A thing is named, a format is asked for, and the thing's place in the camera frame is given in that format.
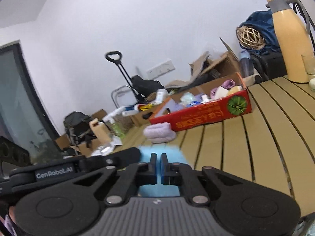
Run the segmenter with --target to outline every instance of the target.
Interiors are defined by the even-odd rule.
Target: backpack
[[[77,146],[82,142],[87,142],[87,147],[89,147],[91,140],[96,138],[89,125],[92,120],[91,116],[82,112],[72,112],[65,117],[63,125],[69,137],[70,145]]]

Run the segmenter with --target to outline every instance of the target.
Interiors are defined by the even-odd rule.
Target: wooden table
[[[213,166],[291,195],[301,215],[315,212],[315,92],[280,77],[249,87],[252,113],[177,133],[195,169]],[[119,151],[151,145],[132,128]]]

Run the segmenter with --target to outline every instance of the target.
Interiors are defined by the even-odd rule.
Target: rattan ball
[[[251,27],[238,27],[236,34],[240,44],[245,48],[260,50],[266,45],[264,37],[256,29]]]

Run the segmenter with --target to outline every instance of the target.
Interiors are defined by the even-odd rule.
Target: electrical outlet
[[[156,67],[149,69],[146,74],[148,76],[148,79],[152,80],[173,70],[175,70],[175,67],[172,61],[168,60],[162,64],[159,64]]]

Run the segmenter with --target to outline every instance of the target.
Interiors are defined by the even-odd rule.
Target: pink towel
[[[168,143],[176,138],[176,132],[172,131],[170,136],[166,137],[157,137],[157,138],[148,138],[153,144],[160,144],[160,143]]]
[[[152,143],[166,143],[176,137],[176,133],[171,130],[171,124],[168,122],[149,125],[144,129],[143,134]]]

